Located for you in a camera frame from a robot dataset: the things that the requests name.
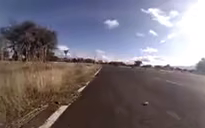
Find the small stone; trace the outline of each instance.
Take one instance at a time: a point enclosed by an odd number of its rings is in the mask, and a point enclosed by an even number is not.
[[[149,102],[148,102],[148,101],[145,101],[145,102],[142,103],[142,105],[143,105],[143,106],[147,106],[147,105],[149,105]]]

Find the sky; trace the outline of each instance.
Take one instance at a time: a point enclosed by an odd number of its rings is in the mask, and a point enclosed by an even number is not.
[[[0,27],[32,20],[58,33],[58,55],[194,65],[205,57],[205,0],[0,0]]]

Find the cloud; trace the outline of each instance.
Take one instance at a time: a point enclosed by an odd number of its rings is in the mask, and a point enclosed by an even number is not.
[[[73,57],[94,59],[95,58],[95,53],[93,54],[93,53],[85,52],[85,51],[74,51]]]
[[[102,56],[101,56],[101,60],[109,62],[109,61],[111,61],[112,59],[111,59],[110,57],[106,56],[106,55],[102,55]]]
[[[105,20],[104,24],[106,25],[106,27],[108,29],[114,29],[114,28],[117,28],[120,25],[118,20],[111,20],[111,19]]]
[[[167,39],[172,39],[172,38],[174,38],[175,36],[177,36],[176,33],[171,33],[171,34],[169,34],[169,35],[167,36]]]
[[[161,40],[161,41],[160,41],[161,44],[163,44],[163,43],[165,43],[165,42],[166,42],[166,40]]]
[[[100,49],[97,49],[97,50],[95,50],[95,51],[96,51],[97,54],[105,54],[105,51],[100,50]]]
[[[166,58],[163,56],[155,56],[155,55],[147,55],[147,56],[139,56],[139,57],[133,57],[130,59],[131,61],[141,60],[143,64],[152,64],[152,65],[165,65],[167,64]]]
[[[175,18],[179,15],[179,12],[176,10],[171,10],[169,15],[170,15],[170,17]]]
[[[55,56],[59,57],[59,58],[64,58],[65,53],[62,50],[54,50]],[[67,57],[72,57],[72,54],[70,52],[67,53]]]
[[[152,34],[153,36],[158,36],[158,34],[154,30],[149,30],[149,34]]]
[[[157,53],[158,50],[155,48],[151,48],[151,47],[146,47],[145,49],[141,49],[141,51],[143,53]]]
[[[144,37],[144,36],[145,36],[145,34],[139,33],[139,32],[137,32],[135,35],[136,35],[137,37]]]
[[[161,25],[166,27],[173,27],[171,19],[177,17],[179,13],[175,10],[166,13],[159,8],[149,8],[147,10],[141,9],[143,13],[149,14],[152,17],[152,20],[159,22]]]
[[[64,50],[69,50],[69,47],[66,45],[58,45],[58,49],[64,51]]]

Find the grass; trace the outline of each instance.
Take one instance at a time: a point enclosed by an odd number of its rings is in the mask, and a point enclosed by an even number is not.
[[[76,90],[98,68],[92,64],[0,62],[0,124],[9,124],[44,104],[72,102]]]

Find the road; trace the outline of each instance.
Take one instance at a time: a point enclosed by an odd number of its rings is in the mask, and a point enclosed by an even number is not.
[[[105,66],[52,127],[205,128],[205,77]]]

